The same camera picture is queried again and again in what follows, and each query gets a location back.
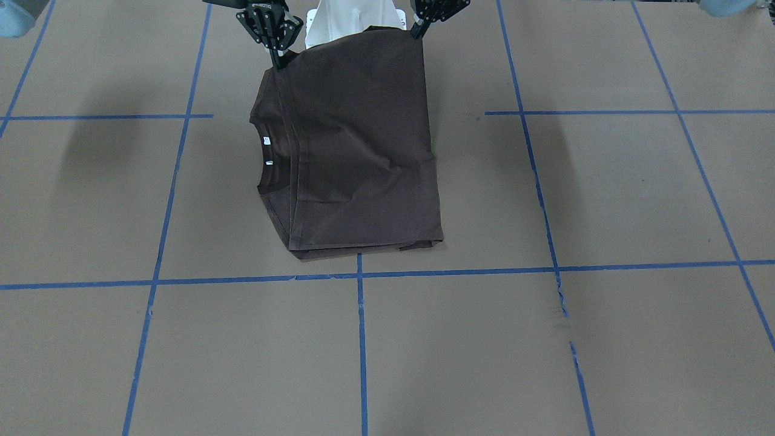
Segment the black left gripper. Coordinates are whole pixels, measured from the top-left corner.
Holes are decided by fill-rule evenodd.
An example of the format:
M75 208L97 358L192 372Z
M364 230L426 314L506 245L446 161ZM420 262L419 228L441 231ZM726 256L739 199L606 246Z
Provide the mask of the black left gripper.
M470 3L471 1L468 0L411 1L415 16L415 23L411 28L411 36L414 39L423 38L428 30L428 23L446 21L463 9L468 8Z

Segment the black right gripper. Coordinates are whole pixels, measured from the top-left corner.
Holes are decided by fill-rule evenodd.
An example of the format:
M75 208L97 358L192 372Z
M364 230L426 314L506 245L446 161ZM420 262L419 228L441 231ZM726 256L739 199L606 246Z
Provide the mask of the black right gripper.
M289 11L285 1L247 1L236 12L236 19L250 37L263 45L279 71L290 63L288 51L303 28L303 19Z

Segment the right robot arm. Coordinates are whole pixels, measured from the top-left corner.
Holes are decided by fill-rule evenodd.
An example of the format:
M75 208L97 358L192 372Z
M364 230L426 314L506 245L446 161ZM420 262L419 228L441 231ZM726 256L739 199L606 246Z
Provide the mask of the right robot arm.
M19 38L35 27L50 1L2 1L2 38ZM291 14L285 1L204 1L208 5L233 9L235 18L250 38L269 53L273 67L284 69L296 54L291 52L304 20Z

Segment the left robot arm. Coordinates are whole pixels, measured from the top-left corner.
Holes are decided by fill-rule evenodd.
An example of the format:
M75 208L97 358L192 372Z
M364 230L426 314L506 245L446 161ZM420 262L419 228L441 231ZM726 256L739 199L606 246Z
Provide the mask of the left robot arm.
M706 14L720 18L733 16L756 5L758 1L694 1L694 3ZM432 23L450 19L467 8L470 1L412 1L411 4L415 22L410 29L410 34L415 39L421 39Z

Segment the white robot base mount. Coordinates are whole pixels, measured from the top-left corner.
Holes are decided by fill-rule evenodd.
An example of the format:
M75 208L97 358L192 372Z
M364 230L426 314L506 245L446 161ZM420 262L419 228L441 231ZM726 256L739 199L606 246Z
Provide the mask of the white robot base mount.
M406 15L393 1L320 1L307 13L307 49L363 32L369 27L407 30Z

